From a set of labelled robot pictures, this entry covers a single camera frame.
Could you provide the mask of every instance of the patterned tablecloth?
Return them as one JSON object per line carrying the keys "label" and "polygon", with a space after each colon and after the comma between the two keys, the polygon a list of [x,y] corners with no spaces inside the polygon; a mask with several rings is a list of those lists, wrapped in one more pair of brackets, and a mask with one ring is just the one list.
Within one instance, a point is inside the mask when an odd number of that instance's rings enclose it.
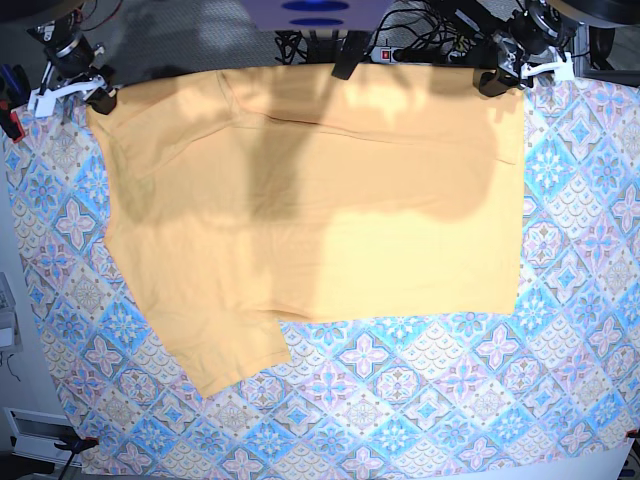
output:
{"label": "patterned tablecloth", "polygon": [[428,477],[586,455],[638,426],[636,90],[579,80],[528,93],[512,316],[283,324],[292,363],[207,399],[105,249],[106,172],[83,109],[66,108],[21,112],[28,137],[5,138],[4,161],[58,396],[78,433],[100,438],[85,472]]}

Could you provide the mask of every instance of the cloth fold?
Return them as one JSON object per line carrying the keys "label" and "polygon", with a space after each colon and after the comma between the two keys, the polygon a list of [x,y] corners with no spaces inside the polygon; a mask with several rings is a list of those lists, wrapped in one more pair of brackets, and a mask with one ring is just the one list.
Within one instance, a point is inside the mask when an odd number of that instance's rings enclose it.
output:
{"label": "cloth fold", "polygon": [[290,359],[278,319],[514,308],[521,93],[483,98],[466,69],[330,69],[163,79],[88,115],[107,248],[203,396]]}

